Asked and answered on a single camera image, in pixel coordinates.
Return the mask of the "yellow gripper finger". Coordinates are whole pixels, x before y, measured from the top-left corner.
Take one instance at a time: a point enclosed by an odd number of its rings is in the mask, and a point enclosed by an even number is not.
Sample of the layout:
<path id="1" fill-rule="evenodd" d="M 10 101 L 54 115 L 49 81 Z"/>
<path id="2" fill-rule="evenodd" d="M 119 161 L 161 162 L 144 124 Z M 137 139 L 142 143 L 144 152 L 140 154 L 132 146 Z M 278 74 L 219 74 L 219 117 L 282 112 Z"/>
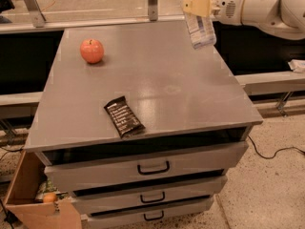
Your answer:
<path id="1" fill-rule="evenodd" d="M 182 10 L 186 13 L 209 17 L 220 10 L 214 0 L 182 0 Z"/>

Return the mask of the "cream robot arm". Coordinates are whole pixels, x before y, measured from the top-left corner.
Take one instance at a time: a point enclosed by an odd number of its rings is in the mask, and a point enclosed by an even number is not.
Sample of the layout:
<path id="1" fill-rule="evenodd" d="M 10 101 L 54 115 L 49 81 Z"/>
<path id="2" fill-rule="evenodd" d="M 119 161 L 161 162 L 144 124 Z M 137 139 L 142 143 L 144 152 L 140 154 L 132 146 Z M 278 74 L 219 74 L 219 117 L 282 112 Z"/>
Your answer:
<path id="1" fill-rule="evenodd" d="M 182 10 L 288 40 L 305 38 L 305 0 L 181 0 Z"/>

